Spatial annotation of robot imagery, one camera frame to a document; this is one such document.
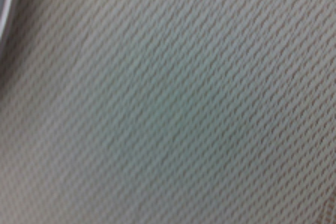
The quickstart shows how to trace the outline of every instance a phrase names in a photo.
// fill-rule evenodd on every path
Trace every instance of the diagonal ribbed pattern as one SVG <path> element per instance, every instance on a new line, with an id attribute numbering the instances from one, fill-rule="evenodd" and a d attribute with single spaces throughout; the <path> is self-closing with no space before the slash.
<path id="1" fill-rule="evenodd" d="M 320 220 L 335 7 L 20 1 L 0 62 L 0 223 Z"/>

